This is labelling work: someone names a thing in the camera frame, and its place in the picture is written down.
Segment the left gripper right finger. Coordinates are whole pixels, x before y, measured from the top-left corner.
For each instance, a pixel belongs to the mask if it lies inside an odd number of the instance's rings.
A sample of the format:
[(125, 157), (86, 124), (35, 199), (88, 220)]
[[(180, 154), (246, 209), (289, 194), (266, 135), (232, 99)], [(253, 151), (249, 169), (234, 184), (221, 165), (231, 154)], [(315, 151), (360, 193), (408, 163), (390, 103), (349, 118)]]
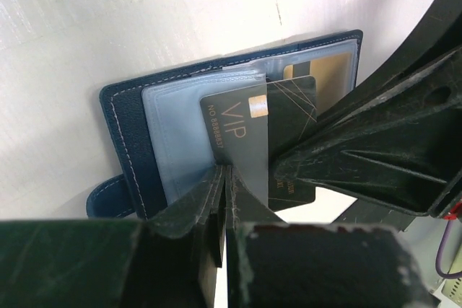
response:
[(377, 224), (289, 224), (225, 178), (230, 307), (431, 307), (409, 247)]

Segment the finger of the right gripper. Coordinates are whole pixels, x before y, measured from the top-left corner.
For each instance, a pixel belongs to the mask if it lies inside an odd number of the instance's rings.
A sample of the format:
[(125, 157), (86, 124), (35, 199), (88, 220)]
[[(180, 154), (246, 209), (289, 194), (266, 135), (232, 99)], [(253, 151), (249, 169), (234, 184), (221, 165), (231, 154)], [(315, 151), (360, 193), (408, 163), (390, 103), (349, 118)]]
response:
[(434, 0), (272, 171), (407, 214), (447, 216), (461, 199), (461, 0)]

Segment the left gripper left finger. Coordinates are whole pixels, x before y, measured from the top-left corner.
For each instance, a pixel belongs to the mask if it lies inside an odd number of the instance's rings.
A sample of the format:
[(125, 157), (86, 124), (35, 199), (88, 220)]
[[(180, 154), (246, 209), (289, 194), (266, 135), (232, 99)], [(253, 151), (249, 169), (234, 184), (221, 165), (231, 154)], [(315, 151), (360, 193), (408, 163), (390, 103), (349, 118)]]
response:
[(226, 169), (149, 220), (1, 223), (3, 307), (212, 307)]

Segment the gold striped card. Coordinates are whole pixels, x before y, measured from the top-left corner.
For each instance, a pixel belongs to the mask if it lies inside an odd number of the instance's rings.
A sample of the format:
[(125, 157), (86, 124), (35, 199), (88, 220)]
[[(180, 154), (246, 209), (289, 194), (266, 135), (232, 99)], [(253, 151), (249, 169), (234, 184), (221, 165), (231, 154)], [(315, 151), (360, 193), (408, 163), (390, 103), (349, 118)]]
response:
[(352, 54), (336, 53), (284, 67), (283, 79), (313, 76), (318, 114), (327, 111), (352, 90)]

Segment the blue leather card holder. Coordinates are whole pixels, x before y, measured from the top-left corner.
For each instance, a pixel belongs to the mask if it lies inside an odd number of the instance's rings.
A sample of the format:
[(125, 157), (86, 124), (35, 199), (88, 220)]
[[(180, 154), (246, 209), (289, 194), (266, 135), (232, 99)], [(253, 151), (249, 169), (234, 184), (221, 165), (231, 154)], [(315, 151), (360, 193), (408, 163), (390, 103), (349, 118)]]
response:
[(153, 217), (213, 165), (202, 97), (282, 78), (284, 68), (331, 53), (358, 59), (361, 30), (214, 58), (104, 87), (100, 104), (122, 173), (88, 196), (89, 217)]

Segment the black VIP card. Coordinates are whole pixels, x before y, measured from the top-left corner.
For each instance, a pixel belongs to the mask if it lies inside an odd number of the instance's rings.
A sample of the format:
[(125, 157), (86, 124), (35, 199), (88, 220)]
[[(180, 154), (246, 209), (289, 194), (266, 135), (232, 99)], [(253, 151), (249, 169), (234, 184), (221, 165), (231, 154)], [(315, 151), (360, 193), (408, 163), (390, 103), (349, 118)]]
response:
[(314, 202), (315, 188), (270, 170), (317, 121), (313, 76), (211, 94), (200, 106), (216, 162), (231, 166), (260, 202), (274, 211)]

